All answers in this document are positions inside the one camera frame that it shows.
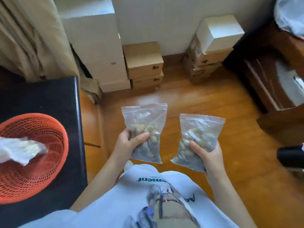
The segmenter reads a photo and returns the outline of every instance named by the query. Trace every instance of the person's left hand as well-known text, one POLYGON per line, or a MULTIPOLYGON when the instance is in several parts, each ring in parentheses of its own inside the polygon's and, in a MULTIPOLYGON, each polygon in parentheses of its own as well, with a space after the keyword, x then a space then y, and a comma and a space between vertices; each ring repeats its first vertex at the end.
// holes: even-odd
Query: person's left hand
POLYGON ((120 169, 124 168, 134 148, 147 140, 149 133, 142 133, 129 141, 130 136, 131 131, 127 128, 120 133, 110 157, 120 169))

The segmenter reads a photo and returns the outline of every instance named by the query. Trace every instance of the orange plastic basket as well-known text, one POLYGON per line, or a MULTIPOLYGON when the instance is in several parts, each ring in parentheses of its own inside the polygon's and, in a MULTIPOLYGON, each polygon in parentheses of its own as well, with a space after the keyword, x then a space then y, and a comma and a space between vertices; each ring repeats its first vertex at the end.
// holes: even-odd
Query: orange plastic basket
POLYGON ((69 150, 67 133, 55 118, 39 113, 23 114, 0 124, 0 137, 28 137, 43 143, 48 153, 26 166, 14 161, 0 164, 0 204, 15 203, 39 193, 55 179, 69 150))

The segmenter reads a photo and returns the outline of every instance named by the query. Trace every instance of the shoe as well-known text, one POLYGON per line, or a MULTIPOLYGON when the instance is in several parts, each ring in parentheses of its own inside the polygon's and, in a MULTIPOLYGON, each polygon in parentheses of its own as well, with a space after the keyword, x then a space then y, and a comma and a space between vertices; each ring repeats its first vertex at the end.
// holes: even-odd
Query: shoe
POLYGON ((128 169, 130 169, 132 166, 134 166, 133 162, 131 162, 130 160, 127 161, 127 163, 125 164, 125 168, 123 169, 124 172, 126 172, 128 169))

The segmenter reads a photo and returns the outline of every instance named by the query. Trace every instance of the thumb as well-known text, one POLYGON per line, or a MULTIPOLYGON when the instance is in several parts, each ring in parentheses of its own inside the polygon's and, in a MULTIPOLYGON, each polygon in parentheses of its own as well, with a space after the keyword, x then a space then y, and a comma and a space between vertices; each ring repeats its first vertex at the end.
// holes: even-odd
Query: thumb
POLYGON ((142 133, 139 134, 138 136, 136 136, 135 138, 131 139, 129 141, 130 146, 134 149, 136 146, 138 146, 139 144, 145 142, 147 140, 147 138, 149 137, 149 133, 142 133))
POLYGON ((202 160, 204 160, 207 157, 208 152, 206 150, 204 150, 203 148, 201 148, 196 142, 191 141, 190 147, 194 152, 197 153, 198 156, 200 156, 202 158, 202 160))

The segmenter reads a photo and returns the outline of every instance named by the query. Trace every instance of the basket rim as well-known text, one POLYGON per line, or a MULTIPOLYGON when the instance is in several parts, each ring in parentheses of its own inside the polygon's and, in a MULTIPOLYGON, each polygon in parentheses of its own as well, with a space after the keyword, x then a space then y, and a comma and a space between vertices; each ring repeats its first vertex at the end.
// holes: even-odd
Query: basket rim
POLYGON ((68 154, 68 151, 69 151, 69 141, 68 141, 67 132, 66 132, 65 128, 63 127, 63 125, 57 119, 53 118, 50 115, 41 114, 41 113, 27 113, 27 114, 17 115, 15 117, 12 117, 12 118, 6 120, 5 122, 1 123, 0 124, 0 130, 5 129, 6 126, 12 124, 13 122, 16 122, 16 121, 19 121, 19 120, 25 119, 25 118, 44 118, 44 119, 48 119, 51 122, 55 123, 56 126, 59 127, 59 129, 61 130, 61 132, 63 134, 63 144, 64 144, 62 159, 61 159, 59 165, 57 166, 57 169, 56 169, 55 173, 52 174, 51 177, 47 181, 43 182, 38 187, 34 188, 33 190, 31 190, 28 193, 26 193, 24 195, 21 195, 21 196, 17 196, 17 197, 13 197, 13 198, 2 198, 0 196, 0 204, 9 204, 9 203, 20 202, 20 201, 28 199, 28 198, 38 194, 39 192, 41 192, 44 188, 46 188, 55 179, 55 177, 61 171, 61 169, 62 169, 62 167, 63 167, 63 165, 66 161, 66 158, 67 158, 67 154, 68 154))

